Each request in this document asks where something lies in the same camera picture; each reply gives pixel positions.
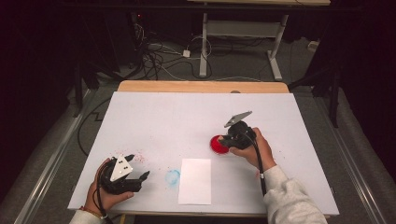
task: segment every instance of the person's arm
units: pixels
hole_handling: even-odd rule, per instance
[[[288,179],[282,169],[276,165],[272,150],[258,128],[254,128],[256,141],[262,157],[267,193],[264,203],[267,208],[268,222],[273,223],[327,223],[323,214],[307,195],[304,187],[294,179]],[[254,147],[230,151],[247,159],[258,168],[258,158]]]
[[[129,191],[124,192],[120,195],[114,195],[107,193],[103,188],[99,188],[99,189],[96,188],[97,186],[96,181],[97,181],[97,176],[99,176],[99,171],[101,170],[102,166],[105,165],[105,163],[107,163],[108,161],[110,161],[110,159],[105,160],[97,170],[95,179],[91,183],[90,188],[88,190],[87,200],[85,202],[85,205],[81,206],[81,208],[76,211],[75,215],[70,221],[70,224],[103,223],[101,219],[101,217],[103,217],[103,214],[101,213],[99,207],[97,206],[98,204],[97,190],[100,190],[101,202],[105,211],[108,211],[116,203],[120,203],[129,198],[134,197],[134,193]]]

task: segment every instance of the wrist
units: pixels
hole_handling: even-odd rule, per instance
[[[81,207],[85,208],[87,210],[87,212],[93,212],[93,214],[97,214],[97,215],[99,215],[99,217],[102,216],[102,212],[93,203],[85,203],[85,205],[81,206]]]
[[[276,162],[274,161],[274,159],[264,159],[264,160],[262,160],[262,169],[264,170],[264,171],[267,171],[267,170],[269,170],[269,169],[271,169],[271,168],[273,168],[274,166],[276,166]]]
[[[96,217],[102,219],[101,213],[100,213],[100,212],[97,212],[97,211],[95,211],[95,210],[92,210],[90,207],[81,206],[81,207],[79,208],[79,210],[84,211],[84,212],[91,213],[92,215],[94,215],[94,216],[96,216]]]

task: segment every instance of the white metal frame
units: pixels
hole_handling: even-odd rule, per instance
[[[200,62],[200,77],[206,77],[207,48],[206,38],[208,35],[231,35],[252,37],[274,37],[274,47],[268,50],[268,60],[271,65],[276,81],[282,80],[279,66],[276,61],[276,53],[282,40],[289,15],[284,15],[281,22],[254,22],[254,21],[209,21],[207,13],[204,13],[202,27],[202,53]]]

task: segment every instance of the desk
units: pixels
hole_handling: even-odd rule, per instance
[[[330,0],[189,0],[209,3],[223,4],[254,4],[254,5],[304,5],[307,7],[328,6]],[[202,53],[200,62],[200,77],[206,77],[207,49],[206,42],[208,35],[232,35],[232,36],[252,36],[252,37],[274,37],[275,42],[272,50],[267,51],[269,63],[271,65],[276,81],[282,80],[279,67],[276,62],[276,53],[282,40],[283,32],[289,15],[283,15],[281,22],[256,22],[256,21],[210,21],[207,13],[204,13],[202,31]]]
[[[150,175],[140,192],[132,200],[117,204],[113,212],[265,216],[256,168],[234,154],[218,155],[209,148],[212,136],[226,133],[223,125],[232,115],[248,110],[253,113],[244,121],[262,129],[285,173],[305,184],[325,215],[337,215],[293,95],[283,83],[249,82],[122,82],[113,95],[68,208],[78,209],[84,203],[92,177],[104,158],[122,153],[135,154],[131,161],[133,178],[147,170]],[[170,185],[165,179],[170,171],[180,172],[182,159],[212,161],[212,204],[177,203],[178,185]]]

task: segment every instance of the blue marking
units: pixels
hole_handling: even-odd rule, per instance
[[[178,184],[178,180],[180,179],[180,171],[171,170],[166,173],[165,181],[168,183],[169,187],[174,187]]]

